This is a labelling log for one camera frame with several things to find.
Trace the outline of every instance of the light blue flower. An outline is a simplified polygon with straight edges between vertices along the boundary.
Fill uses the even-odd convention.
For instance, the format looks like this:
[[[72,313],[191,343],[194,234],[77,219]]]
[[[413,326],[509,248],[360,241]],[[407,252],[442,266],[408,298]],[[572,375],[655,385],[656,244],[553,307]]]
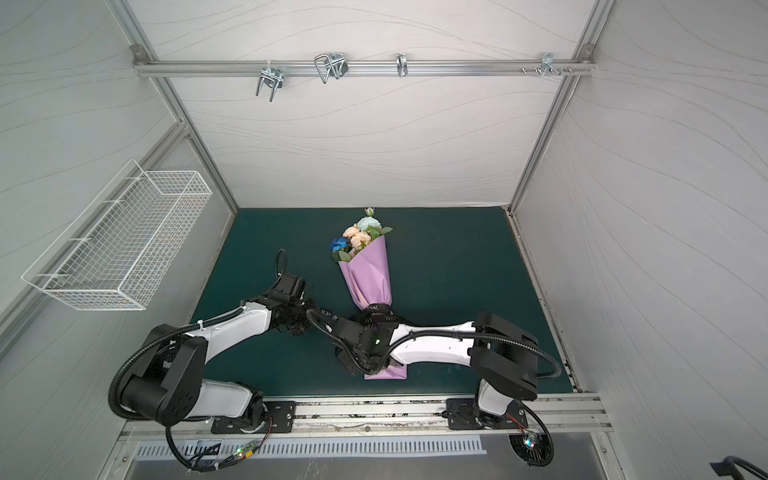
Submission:
[[[360,220],[358,220],[357,227],[360,229],[361,232],[364,232],[369,227],[381,228],[382,224],[380,224],[379,221],[373,217],[363,217]]]
[[[331,250],[334,252],[338,252],[342,248],[345,248],[347,246],[347,239],[344,237],[334,238],[333,242],[328,246]]]

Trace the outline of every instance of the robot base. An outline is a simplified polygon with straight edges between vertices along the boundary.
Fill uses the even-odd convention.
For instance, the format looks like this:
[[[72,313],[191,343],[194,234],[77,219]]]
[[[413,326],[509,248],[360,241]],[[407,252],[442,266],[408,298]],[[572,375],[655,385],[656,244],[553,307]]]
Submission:
[[[507,415],[520,422],[524,427],[528,426],[525,412],[517,400],[512,400],[509,403]],[[448,419],[448,428],[451,430],[505,430],[519,428],[518,424],[509,418],[497,417],[496,415],[480,411],[475,405],[475,399],[447,399],[442,417]]]
[[[214,420],[210,432],[214,435],[226,435],[227,433],[267,433],[270,425],[267,417],[272,418],[272,433],[290,433],[293,429],[293,415],[296,411],[296,402],[264,402],[263,413],[259,419],[254,419],[254,426],[243,427],[242,419],[220,417]]]

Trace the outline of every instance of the wire mesh basket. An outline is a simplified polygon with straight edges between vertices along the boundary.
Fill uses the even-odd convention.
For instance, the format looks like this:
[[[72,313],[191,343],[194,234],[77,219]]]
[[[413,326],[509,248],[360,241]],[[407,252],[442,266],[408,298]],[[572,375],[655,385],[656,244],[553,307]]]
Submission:
[[[194,170],[131,169],[137,172],[112,180],[120,184],[112,188],[117,196],[94,200],[97,208],[89,205],[25,272],[25,282],[77,310],[147,307],[211,191]],[[90,222],[81,219],[88,213]]]

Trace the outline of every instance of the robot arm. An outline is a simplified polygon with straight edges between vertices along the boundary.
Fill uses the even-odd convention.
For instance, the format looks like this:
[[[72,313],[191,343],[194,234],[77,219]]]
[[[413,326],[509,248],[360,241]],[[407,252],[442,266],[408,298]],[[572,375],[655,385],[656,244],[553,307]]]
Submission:
[[[493,313],[443,327],[407,325],[383,305],[362,318],[335,319],[332,325],[333,319],[324,312],[307,313],[310,322],[339,347],[336,356],[352,374],[356,369],[378,373],[393,360],[402,365],[443,362],[473,368],[482,379],[475,406],[489,415],[504,415],[513,399],[536,399],[538,379],[560,374],[557,361],[538,348],[533,335]],[[538,358],[552,364],[554,371],[538,375]]]
[[[129,360],[125,374],[115,379],[119,405],[165,426],[211,416],[240,418],[245,428],[259,422],[260,392],[232,382],[203,379],[204,367],[224,350],[272,328],[282,326],[293,335],[303,333],[307,326],[304,285],[298,276],[283,274],[263,295],[231,312],[200,321],[198,328],[192,325],[190,331],[159,342]],[[144,345],[157,343],[175,331],[170,325],[155,327]]]

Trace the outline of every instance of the green mat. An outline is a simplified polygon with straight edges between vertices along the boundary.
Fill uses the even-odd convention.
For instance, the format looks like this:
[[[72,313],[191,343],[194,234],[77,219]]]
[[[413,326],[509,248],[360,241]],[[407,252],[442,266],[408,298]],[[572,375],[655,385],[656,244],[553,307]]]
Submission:
[[[194,313],[207,319],[263,293],[274,281],[274,257],[288,251],[288,273],[307,280],[306,296],[342,316],[357,307],[331,259],[328,243],[364,215],[362,208],[245,209],[235,217]],[[487,310],[538,338],[559,358],[528,272],[501,208],[381,208],[393,227],[386,236],[392,309],[423,326],[474,320]],[[540,362],[542,371],[547,369]],[[474,393],[479,377],[468,367],[416,363],[407,380],[352,377],[317,331],[290,336],[270,330],[216,356],[208,379],[242,382],[268,396]],[[568,377],[544,380],[541,393],[571,392]]]

